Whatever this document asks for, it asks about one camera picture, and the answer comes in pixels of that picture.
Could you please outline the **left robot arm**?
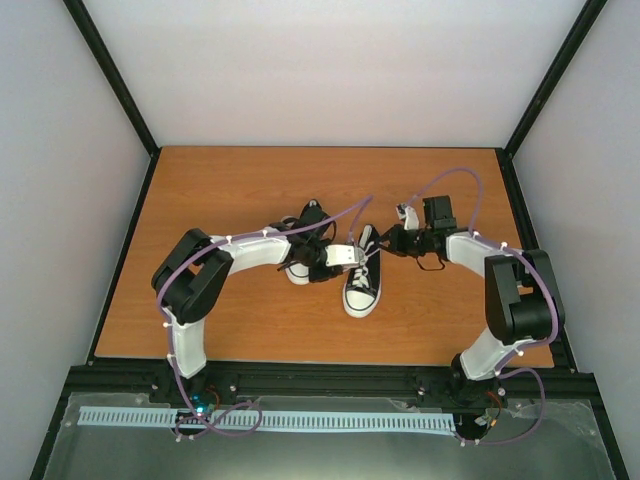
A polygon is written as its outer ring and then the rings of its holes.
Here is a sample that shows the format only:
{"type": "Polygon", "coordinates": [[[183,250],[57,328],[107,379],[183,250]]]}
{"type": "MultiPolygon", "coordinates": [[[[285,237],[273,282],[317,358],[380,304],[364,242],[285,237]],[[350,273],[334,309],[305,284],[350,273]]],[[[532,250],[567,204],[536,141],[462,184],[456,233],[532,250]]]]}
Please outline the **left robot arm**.
{"type": "Polygon", "coordinates": [[[237,236],[209,236],[187,231],[151,281],[156,302],[170,330],[168,360],[177,371],[172,388],[186,402],[201,400],[208,378],[204,330],[230,275],[263,265],[277,265],[296,285],[334,278],[359,263],[353,245],[335,244],[325,235],[336,226],[311,201],[299,218],[287,218],[237,236]]]}

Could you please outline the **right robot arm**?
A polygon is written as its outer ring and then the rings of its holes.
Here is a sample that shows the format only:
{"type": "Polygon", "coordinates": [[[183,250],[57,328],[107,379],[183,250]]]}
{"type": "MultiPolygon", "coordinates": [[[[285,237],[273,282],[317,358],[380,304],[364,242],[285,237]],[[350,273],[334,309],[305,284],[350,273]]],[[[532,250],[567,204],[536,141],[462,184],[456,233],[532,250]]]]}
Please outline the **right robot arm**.
{"type": "Polygon", "coordinates": [[[382,249],[398,257],[437,256],[484,280],[486,327],[451,362],[447,394],[469,404],[493,387],[502,370],[526,350],[555,340],[565,313],[548,253],[492,241],[460,228],[448,196],[423,200],[425,222],[407,203],[396,206],[399,223],[381,236],[382,249]]]}

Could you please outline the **black sneaker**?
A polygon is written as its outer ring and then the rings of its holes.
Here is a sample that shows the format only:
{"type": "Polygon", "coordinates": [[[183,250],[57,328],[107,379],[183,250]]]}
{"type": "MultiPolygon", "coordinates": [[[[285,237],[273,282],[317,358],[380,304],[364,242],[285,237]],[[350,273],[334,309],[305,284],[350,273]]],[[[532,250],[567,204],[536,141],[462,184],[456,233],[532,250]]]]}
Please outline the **black sneaker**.
{"type": "Polygon", "coordinates": [[[364,254],[364,262],[349,271],[342,292],[345,312],[353,318],[364,318],[377,306],[381,296],[381,253],[377,241],[379,232],[366,224],[357,247],[364,254]]]}
{"type": "MultiPolygon", "coordinates": [[[[316,224],[328,215],[322,210],[320,203],[316,199],[311,199],[301,210],[300,216],[296,217],[297,221],[292,225],[285,225],[289,229],[298,229],[312,224],[316,224]]],[[[308,280],[309,268],[301,263],[291,261],[284,269],[288,279],[295,285],[306,285],[308,280]]]]}

